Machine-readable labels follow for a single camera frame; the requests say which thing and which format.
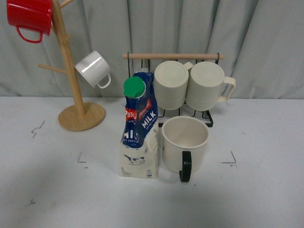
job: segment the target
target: cow illustration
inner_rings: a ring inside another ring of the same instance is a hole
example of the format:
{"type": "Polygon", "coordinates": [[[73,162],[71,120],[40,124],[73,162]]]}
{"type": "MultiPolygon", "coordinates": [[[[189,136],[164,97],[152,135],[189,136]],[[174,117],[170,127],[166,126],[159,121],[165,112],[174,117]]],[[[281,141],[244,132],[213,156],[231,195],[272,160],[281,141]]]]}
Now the cow illustration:
{"type": "Polygon", "coordinates": [[[144,164],[144,157],[141,157],[141,158],[131,158],[131,157],[129,157],[126,154],[124,154],[124,157],[126,157],[129,160],[130,165],[141,165],[141,164],[144,164]]]}

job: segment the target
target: green bottle cap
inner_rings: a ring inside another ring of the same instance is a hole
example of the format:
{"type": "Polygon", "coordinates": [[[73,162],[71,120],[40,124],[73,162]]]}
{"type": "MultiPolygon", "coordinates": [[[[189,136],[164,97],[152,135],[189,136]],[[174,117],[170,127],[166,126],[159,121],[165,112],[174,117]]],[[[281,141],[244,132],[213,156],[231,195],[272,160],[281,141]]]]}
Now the green bottle cap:
{"type": "Polygon", "coordinates": [[[145,91],[145,85],[143,80],[138,76],[128,78],[124,82],[123,94],[127,97],[136,98],[140,97],[145,91]]]}

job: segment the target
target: white mug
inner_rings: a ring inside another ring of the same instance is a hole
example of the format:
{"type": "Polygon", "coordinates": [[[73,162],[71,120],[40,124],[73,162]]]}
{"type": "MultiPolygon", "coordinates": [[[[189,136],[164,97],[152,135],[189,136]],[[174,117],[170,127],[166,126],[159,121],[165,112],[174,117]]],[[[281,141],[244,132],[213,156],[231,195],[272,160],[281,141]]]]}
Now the white mug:
{"type": "Polygon", "coordinates": [[[190,71],[186,103],[194,110],[206,111],[217,101],[227,101],[235,87],[235,79],[225,77],[223,69],[218,64],[200,62],[190,71]],[[223,83],[231,84],[226,96],[220,96],[223,83]]]}
{"type": "Polygon", "coordinates": [[[93,51],[82,59],[75,68],[92,87],[98,85],[99,88],[104,89],[111,83],[110,66],[97,51],[93,51]],[[108,82],[104,86],[99,85],[106,76],[108,76],[108,82]]]}
{"type": "Polygon", "coordinates": [[[157,105],[164,110],[180,108],[184,102],[189,79],[188,70],[193,65],[177,61],[159,64],[154,72],[154,92],[157,105]]]}
{"type": "Polygon", "coordinates": [[[162,126],[165,166],[180,174],[181,182],[189,182],[192,172],[198,170],[203,160],[209,129],[201,120],[189,116],[176,116],[162,126]]]}

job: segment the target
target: red mug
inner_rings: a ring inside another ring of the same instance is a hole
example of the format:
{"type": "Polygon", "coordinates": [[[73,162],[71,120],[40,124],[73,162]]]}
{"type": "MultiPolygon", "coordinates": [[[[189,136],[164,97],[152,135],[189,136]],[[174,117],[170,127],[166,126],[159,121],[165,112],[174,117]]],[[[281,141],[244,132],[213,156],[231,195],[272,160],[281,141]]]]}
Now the red mug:
{"type": "Polygon", "coordinates": [[[15,26],[19,36],[30,43],[40,43],[43,34],[49,36],[52,21],[52,0],[7,0],[8,23],[15,26]],[[39,40],[26,39],[20,29],[40,34],[39,40]]]}

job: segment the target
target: milk carton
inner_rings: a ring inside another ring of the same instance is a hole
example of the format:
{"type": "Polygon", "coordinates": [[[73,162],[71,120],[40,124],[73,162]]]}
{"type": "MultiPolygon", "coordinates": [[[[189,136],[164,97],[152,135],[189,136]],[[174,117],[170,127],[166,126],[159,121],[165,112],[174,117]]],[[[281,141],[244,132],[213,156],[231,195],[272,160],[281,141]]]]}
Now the milk carton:
{"type": "Polygon", "coordinates": [[[153,73],[135,73],[124,83],[126,124],[120,143],[120,175],[156,178],[158,173],[158,108],[153,73]]]}

